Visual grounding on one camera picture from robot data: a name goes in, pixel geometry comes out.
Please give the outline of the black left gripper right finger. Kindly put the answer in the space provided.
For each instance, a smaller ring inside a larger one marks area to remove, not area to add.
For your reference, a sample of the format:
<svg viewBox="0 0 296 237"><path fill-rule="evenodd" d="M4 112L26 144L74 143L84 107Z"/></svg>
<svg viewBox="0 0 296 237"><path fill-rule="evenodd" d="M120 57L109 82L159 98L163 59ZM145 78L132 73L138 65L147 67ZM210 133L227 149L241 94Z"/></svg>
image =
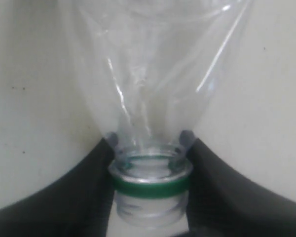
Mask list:
<svg viewBox="0 0 296 237"><path fill-rule="evenodd" d="M186 210L192 237L296 237L296 202L251 181L200 139L184 137L193 165Z"/></svg>

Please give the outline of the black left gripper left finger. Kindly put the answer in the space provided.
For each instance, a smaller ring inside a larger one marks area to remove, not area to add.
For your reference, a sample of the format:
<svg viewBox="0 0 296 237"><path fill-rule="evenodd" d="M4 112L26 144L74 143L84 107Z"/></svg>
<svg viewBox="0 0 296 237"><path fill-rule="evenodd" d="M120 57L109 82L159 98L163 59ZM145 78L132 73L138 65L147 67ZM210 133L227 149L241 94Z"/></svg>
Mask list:
<svg viewBox="0 0 296 237"><path fill-rule="evenodd" d="M105 237L114 189L112 149L98 145L60 179L0 209L0 237Z"/></svg>

